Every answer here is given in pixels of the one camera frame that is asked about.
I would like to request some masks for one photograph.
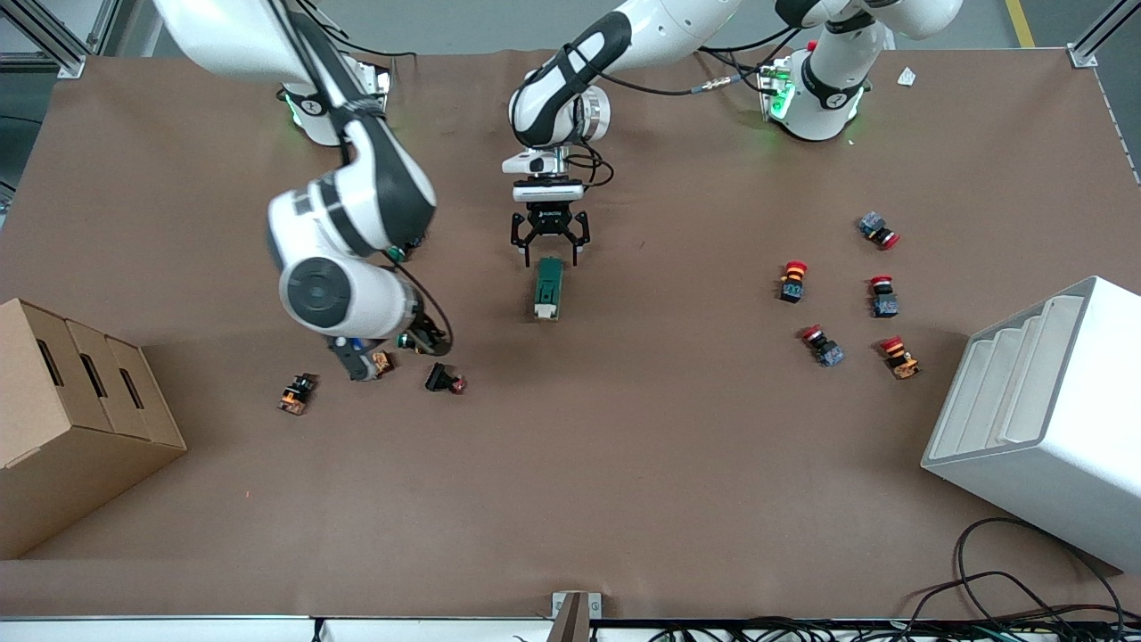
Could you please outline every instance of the yellow floor line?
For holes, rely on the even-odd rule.
[[[1010,13],[1010,22],[1014,24],[1018,46],[1034,47],[1034,35],[1030,34],[1030,25],[1026,22],[1021,0],[1006,0],[1006,11]]]

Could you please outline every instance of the metal bracket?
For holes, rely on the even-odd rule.
[[[87,56],[79,57],[79,66],[74,70],[68,70],[67,67],[59,67],[59,73],[56,78],[59,80],[76,80],[79,76],[83,75],[83,67],[87,66]]]
[[[0,15],[59,65],[59,78],[80,76],[83,56],[91,54],[91,49],[40,0],[0,0]]]
[[[1070,65],[1074,68],[1090,68],[1098,66],[1098,57],[1090,54],[1090,57],[1082,58],[1078,52],[1074,49],[1073,42],[1066,43],[1066,54],[1070,57]]]
[[[572,593],[581,593],[580,591],[559,591],[558,593],[551,593],[551,617],[559,617],[559,609],[567,601],[567,596]],[[599,619],[602,617],[602,594],[601,593],[586,593],[586,606],[590,607],[589,613],[590,619]]]

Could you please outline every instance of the white shelf organizer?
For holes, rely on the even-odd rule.
[[[1141,296],[1099,276],[974,335],[922,466],[1141,574]]]

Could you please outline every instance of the white robotic arm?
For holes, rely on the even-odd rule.
[[[155,5],[194,62],[317,97],[327,107],[310,115],[356,148],[350,163],[269,203],[267,239],[290,316],[327,338],[353,380],[379,375],[371,356],[378,340],[399,336],[398,343],[418,352],[445,355],[451,339],[427,315],[416,289],[365,260],[388,247],[418,245],[436,210],[435,192],[321,25],[277,0]],[[306,124],[311,136],[310,127],[321,122]]]
[[[601,138],[607,123],[601,131],[590,127],[599,111],[608,120],[609,101],[591,87],[599,78],[596,71],[609,74],[680,60],[717,33],[741,2],[626,0],[527,75],[508,105],[516,137],[531,148]],[[602,105],[592,109],[592,100]]]
[[[806,90],[816,95],[820,108],[807,108],[811,100],[806,98],[790,101],[800,105],[780,105],[776,113],[770,109],[770,115],[792,133],[820,140],[835,136],[855,115],[860,86],[883,48],[884,26],[922,40],[942,31],[958,13],[962,0],[775,0],[775,3],[777,14],[792,27],[825,25],[812,56],[809,51],[798,51],[791,60],[801,65],[809,57],[815,58],[807,73],[795,70],[794,83],[801,89],[795,95],[803,96]],[[532,149],[600,138],[608,125],[609,104],[606,95],[592,87],[598,80],[596,71],[609,74],[673,63],[704,44],[739,5],[741,0],[623,2],[528,74],[508,105],[516,137]],[[779,115],[785,108],[791,114],[787,119]],[[535,155],[509,159],[503,169],[525,172]],[[550,155],[543,160],[543,166],[549,168]]]
[[[811,51],[801,49],[775,60],[787,82],[768,80],[779,97],[764,99],[769,117],[790,133],[825,140],[856,116],[868,70],[883,50],[887,32],[922,40],[942,31],[963,0],[776,0],[788,26],[824,24]]]

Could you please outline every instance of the green led light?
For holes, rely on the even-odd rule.
[[[301,127],[301,116],[297,115],[297,106],[290,99],[289,94],[285,95],[285,104],[289,105],[289,111],[293,114],[293,124]]]
[[[796,92],[796,86],[792,82],[786,82],[780,91],[772,97],[772,117],[784,117],[788,113],[788,105],[792,103],[792,97]]]

